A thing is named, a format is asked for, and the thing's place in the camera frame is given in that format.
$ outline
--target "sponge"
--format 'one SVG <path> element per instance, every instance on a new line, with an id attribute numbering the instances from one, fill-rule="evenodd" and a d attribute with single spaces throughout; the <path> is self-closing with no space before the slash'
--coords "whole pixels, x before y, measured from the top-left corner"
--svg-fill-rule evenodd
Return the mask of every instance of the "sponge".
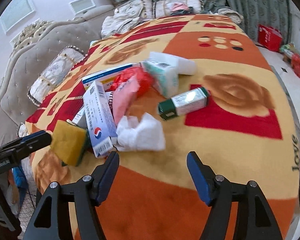
<path id="1" fill-rule="evenodd" d="M 51 150 L 64 163 L 78 166 L 90 145 L 86 129 L 58 120 L 52 134 Z"/>

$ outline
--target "silver bolt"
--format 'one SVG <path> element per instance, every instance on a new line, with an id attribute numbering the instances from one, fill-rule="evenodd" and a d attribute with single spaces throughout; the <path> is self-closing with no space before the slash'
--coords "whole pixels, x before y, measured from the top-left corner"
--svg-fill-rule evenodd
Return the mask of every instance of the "silver bolt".
<path id="1" fill-rule="evenodd" d="M 225 177 L 222 176 L 222 175 L 217 175 L 217 176 L 216 176 L 216 180 L 217 180 L 217 181 L 224 181 L 224 180 L 225 180 Z"/>
<path id="2" fill-rule="evenodd" d="M 52 183 L 50 183 L 50 188 L 55 188 L 55 187 L 57 187 L 58 186 L 58 183 L 57 182 L 52 182 Z"/>
<path id="3" fill-rule="evenodd" d="M 90 175 L 86 175 L 82 178 L 83 181 L 87 182 L 91 180 L 91 176 Z"/>
<path id="4" fill-rule="evenodd" d="M 249 181 L 249 184 L 250 184 L 251 187 L 256 187 L 256 186 L 258 186 L 258 184 L 257 184 L 254 180 L 250 180 L 250 181 Z"/>

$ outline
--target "floor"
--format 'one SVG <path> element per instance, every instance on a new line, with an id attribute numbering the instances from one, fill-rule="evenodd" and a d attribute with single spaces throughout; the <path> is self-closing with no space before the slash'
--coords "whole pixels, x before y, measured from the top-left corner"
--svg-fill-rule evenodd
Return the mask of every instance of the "floor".
<path id="1" fill-rule="evenodd" d="M 298 117 L 296 129 L 300 134 L 300 78 L 298 78 L 290 67 L 290 64 L 285 63 L 283 56 L 276 52 L 271 52 L 268 49 L 259 47 L 262 55 L 265 57 L 269 65 L 273 66 L 278 76 L 283 81 L 288 94 L 290 95 L 295 113 Z M 298 240 L 300 237 L 300 213 L 296 212 L 291 223 L 286 240 Z"/>

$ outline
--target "red bag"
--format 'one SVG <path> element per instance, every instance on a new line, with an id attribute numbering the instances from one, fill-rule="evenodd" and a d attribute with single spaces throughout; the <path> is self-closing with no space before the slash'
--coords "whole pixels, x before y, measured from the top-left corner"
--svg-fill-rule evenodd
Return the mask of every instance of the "red bag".
<path id="1" fill-rule="evenodd" d="M 291 65 L 294 73 L 300 78 L 300 56 L 299 54 L 293 54 L 291 59 Z"/>
<path id="2" fill-rule="evenodd" d="M 273 27 L 259 24 L 258 42 L 267 49 L 277 52 L 282 42 L 282 35 Z"/>
<path id="3" fill-rule="evenodd" d="M 142 96 L 149 90 L 150 86 L 152 86 L 154 78 L 148 72 L 143 71 L 141 67 L 130 67 L 123 70 L 113 81 L 110 90 L 115 91 L 121 83 L 127 82 L 127 80 L 134 75 L 137 76 L 137 80 L 140 85 L 137 97 Z"/>

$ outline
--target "bedspread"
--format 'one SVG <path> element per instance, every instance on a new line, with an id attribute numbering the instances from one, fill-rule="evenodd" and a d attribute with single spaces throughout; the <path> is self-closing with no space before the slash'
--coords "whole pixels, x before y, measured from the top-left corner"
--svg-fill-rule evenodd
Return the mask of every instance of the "bedspread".
<path id="1" fill-rule="evenodd" d="M 140 118 L 148 112 L 162 122 L 166 150 L 119 153 L 120 167 L 110 194 L 97 208 L 107 239 L 200 238 L 210 208 L 200 201 L 187 170 L 189 151 L 196 151 L 204 164 L 232 182 L 258 182 L 284 237 L 299 178 L 291 109 L 266 60 L 228 17 L 161 18 L 95 43 L 28 118 L 28 130 L 52 132 L 58 119 L 71 119 L 83 104 L 83 76 L 140 62 L 150 51 L 194 60 L 198 71 L 179 76 L 179 93 L 203 85 L 212 97 L 206 108 L 169 121 L 156 113 L 164 98 L 153 89 L 128 109 L 128 115 Z M 86 153 L 80 166 L 62 167 L 49 147 L 37 151 L 31 160 L 41 192 L 52 181 L 75 182 L 104 161 Z M 232 239 L 236 207 L 233 203 L 226 239 Z M 70 217 L 79 239 L 72 204 Z"/>

